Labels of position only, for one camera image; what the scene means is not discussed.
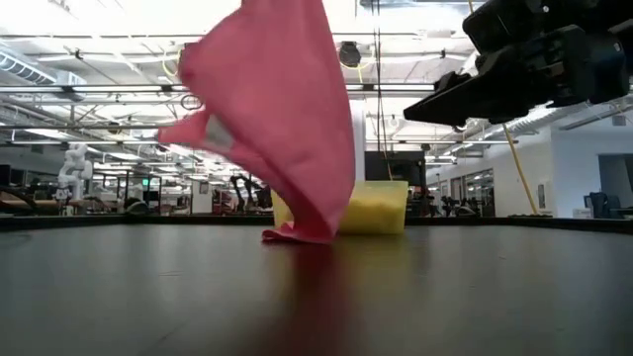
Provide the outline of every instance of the wire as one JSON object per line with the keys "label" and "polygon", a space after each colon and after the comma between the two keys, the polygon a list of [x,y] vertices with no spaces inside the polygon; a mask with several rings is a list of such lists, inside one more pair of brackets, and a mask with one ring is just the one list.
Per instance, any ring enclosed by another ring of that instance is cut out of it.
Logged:
{"label": "wire", "polygon": [[182,54],[182,48],[178,49],[178,58],[176,59],[176,71],[172,72],[171,70],[169,70],[169,68],[167,67],[167,63],[166,63],[166,59],[167,59],[167,49],[163,51],[162,54],[162,71],[165,72],[165,74],[167,74],[168,76],[174,77],[178,75],[178,64],[180,63],[180,55]]}
{"label": "wire", "polygon": [[[376,14],[378,15],[378,19],[380,20],[380,1],[376,4]],[[372,18],[374,18],[374,1],[371,1],[371,9],[372,9]],[[381,61],[381,31],[380,31],[380,21],[378,21],[378,26],[374,26],[374,56],[376,58],[376,73],[378,76],[378,151],[380,152],[380,126],[382,122],[383,126],[383,138],[385,141],[385,150],[383,154],[385,156],[385,162],[387,163],[387,173],[389,174],[389,180],[394,180],[394,176],[392,175],[392,167],[389,161],[389,156],[387,155],[387,131],[385,129],[385,111],[383,105],[383,90],[381,88],[382,80],[381,80],[381,72],[382,72],[382,61]]]}
{"label": "wire", "polygon": [[[471,8],[471,15],[475,12],[473,8],[473,0],[468,0],[468,6]],[[536,210],[536,205],[534,204],[534,198],[532,198],[532,193],[530,192],[530,187],[527,184],[527,180],[523,175],[523,168],[521,168],[521,161],[518,159],[518,154],[516,154],[516,148],[514,147],[514,141],[512,140],[512,136],[510,135],[510,131],[507,129],[507,126],[503,124],[503,131],[505,132],[505,138],[507,138],[507,143],[510,145],[510,150],[512,151],[512,157],[514,158],[514,164],[516,165],[516,171],[518,172],[518,176],[521,178],[521,183],[523,183],[523,188],[525,189],[525,195],[527,195],[527,200],[530,202],[530,208],[532,209],[532,214],[537,215],[538,210]]]}

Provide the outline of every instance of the black table surface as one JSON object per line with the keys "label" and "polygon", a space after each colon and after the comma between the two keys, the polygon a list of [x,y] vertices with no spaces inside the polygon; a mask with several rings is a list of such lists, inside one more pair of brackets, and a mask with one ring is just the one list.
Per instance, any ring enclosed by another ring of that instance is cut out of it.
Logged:
{"label": "black table surface", "polygon": [[0,233],[0,355],[631,355],[633,237],[421,226]]}

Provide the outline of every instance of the yellow block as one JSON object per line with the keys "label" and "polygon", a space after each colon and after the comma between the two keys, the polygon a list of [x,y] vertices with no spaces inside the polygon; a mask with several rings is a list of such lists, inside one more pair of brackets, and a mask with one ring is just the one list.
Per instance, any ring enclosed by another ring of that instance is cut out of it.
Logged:
{"label": "yellow block", "polygon": [[[338,232],[340,234],[402,234],[405,232],[407,182],[356,182]],[[284,201],[272,193],[275,227],[291,222]]]}

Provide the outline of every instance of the pink towel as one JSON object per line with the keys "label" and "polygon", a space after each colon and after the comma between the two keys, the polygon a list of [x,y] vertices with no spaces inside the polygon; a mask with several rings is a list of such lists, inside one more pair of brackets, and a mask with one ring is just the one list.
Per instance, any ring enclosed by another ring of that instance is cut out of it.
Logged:
{"label": "pink towel", "polygon": [[206,109],[163,130],[266,181],[294,223],[264,240],[334,239],[354,185],[349,101],[321,0],[244,1],[183,53]]}

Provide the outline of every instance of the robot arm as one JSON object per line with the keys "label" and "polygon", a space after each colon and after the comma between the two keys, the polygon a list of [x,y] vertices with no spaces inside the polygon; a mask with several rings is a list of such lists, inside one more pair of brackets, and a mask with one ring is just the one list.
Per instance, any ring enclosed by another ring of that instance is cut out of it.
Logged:
{"label": "robot arm", "polygon": [[631,18],[631,0],[490,0],[463,23],[481,54],[479,73],[444,75],[434,94],[405,109],[405,118],[500,124],[541,104],[625,96],[633,73]]}

